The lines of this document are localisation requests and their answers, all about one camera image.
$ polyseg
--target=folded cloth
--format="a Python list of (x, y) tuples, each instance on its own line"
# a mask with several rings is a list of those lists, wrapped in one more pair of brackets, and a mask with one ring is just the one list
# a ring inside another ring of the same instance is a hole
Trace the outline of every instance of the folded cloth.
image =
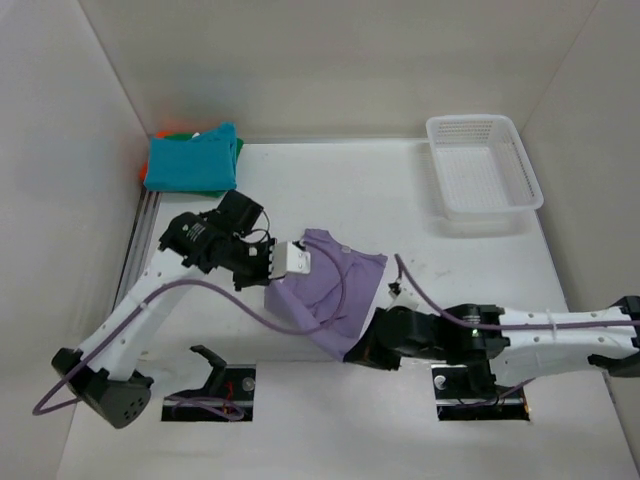
[(186, 142), (151, 140), (144, 185), (164, 192), (236, 188), (236, 131), (230, 123)]
[(311, 253), (311, 273), (289, 274), (265, 289), (264, 306), (274, 315), (307, 330), (333, 315), (342, 288), (335, 265), (322, 252), (327, 250), (340, 265), (346, 281), (346, 298), (338, 319), (330, 327), (309, 335), (336, 360), (358, 342), (367, 313), (382, 279), (387, 257), (369, 255), (335, 241), (326, 230), (307, 229), (303, 240)]

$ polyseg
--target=rectangular hole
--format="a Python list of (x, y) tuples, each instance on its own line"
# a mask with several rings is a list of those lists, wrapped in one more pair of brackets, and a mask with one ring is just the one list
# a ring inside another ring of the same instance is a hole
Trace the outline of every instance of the rectangular hole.
[[(253, 385), (253, 389), (248, 389), (248, 385)], [(162, 422), (217, 422), (217, 423), (240, 423), (253, 421), (253, 399), (256, 386), (255, 366), (227, 365), (222, 383), (215, 392), (203, 392), (200, 390), (185, 390), (176, 394), (182, 398), (211, 397), (227, 398), (236, 403), (244, 410), (241, 420), (230, 422), (215, 413), (201, 408), (197, 405), (187, 403), (180, 405), (174, 410), (176, 401), (164, 399), (160, 421)], [(207, 406), (222, 410), (224, 406), (216, 400), (202, 401)]]
[(440, 377), (440, 381), (445, 378), (443, 389), (434, 388), (436, 413), (440, 421), (530, 420), (527, 399), (522, 390), (498, 400), (493, 392), (485, 395), (474, 392), (464, 366), (434, 366), (431, 373), (434, 385), (439, 383), (436, 377)]

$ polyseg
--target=green cloth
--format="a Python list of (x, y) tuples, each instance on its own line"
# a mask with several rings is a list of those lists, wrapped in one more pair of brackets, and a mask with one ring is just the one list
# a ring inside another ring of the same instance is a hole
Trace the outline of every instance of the green cloth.
[[(178, 140), (180, 142), (184, 142), (187, 140), (191, 140), (193, 138), (193, 133), (174, 133), (173, 135), (167, 135), (164, 137), (165, 140)], [(238, 138), (236, 145), (236, 163), (238, 162), (238, 157), (240, 156), (240, 150), (242, 150), (242, 146), (244, 145), (244, 141), (241, 138)], [(227, 193), (225, 190), (215, 191), (215, 192), (186, 192), (191, 193), (192, 195), (204, 195), (205, 197), (213, 197), (220, 198), (222, 195)]]

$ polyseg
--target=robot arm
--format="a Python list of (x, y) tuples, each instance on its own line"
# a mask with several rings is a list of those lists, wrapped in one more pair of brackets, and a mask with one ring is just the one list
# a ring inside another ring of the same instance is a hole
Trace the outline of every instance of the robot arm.
[[(310, 255), (298, 246), (277, 243), (268, 235), (257, 243), (243, 240), (261, 213), (260, 205), (231, 191), (215, 210), (174, 218), (148, 267), (111, 316), (77, 349), (63, 348), (54, 356), (52, 365), (64, 377), (113, 337), (68, 382), (76, 396), (114, 427), (122, 428), (137, 418), (152, 393), (167, 395), (202, 387), (220, 361), (203, 347), (193, 347), (194, 353), (169, 361), (139, 361), (187, 289), (167, 289), (148, 304), (145, 299), (166, 285), (193, 284), (219, 266), (233, 272), (236, 290), (268, 285), (288, 272), (309, 273)], [(127, 320), (130, 323), (123, 328)]]
[(474, 393), (496, 395), (499, 387), (575, 370), (605, 369), (612, 376), (640, 376), (638, 327), (562, 329), (574, 322), (640, 319), (640, 297), (624, 297), (612, 307), (586, 313), (520, 312), (496, 305), (465, 304), (446, 310), (478, 325), (545, 325), (544, 330), (483, 330), (459, 326), (419, 310), (406, 292), (397, 292), (388, 310), (377, 309), (345, 361), (396, 370), (401, 357), (467, 366)]

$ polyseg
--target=white table surface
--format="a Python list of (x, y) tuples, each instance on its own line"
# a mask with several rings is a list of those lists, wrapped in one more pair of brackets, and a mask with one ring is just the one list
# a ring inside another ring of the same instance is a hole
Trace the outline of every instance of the white table surface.
[[(492, 303), (566, 310), (534, 213), (462, 227), (441, 216), (429, 146), (415, 141), (246, 145), (239, 190), (261, 203), (277, 238), (305, 227), (390, 257), (399, 252), (442, 305)], [(165, 194), (152, 248), (169, 221), (216, 201)], [(231, 274), (209, 280), (232, 289)], [(262, 310), (262, 289), (240, 297)], [(386, 288), (374, 305), (387, 306)], [(204, 344), (229, 363), (257, 362), (254, 421), (161, 423), (160, 402), (116, 431), (80, 405), (59, 479), (638, 478), (598, 372), (538, 379), (531, 422), (439, 422), (428, 364), (379, 372), (330, 361), (310, 340), (283, 336), (228, 302), (192, 289), (154, 338), (150, 356)]]

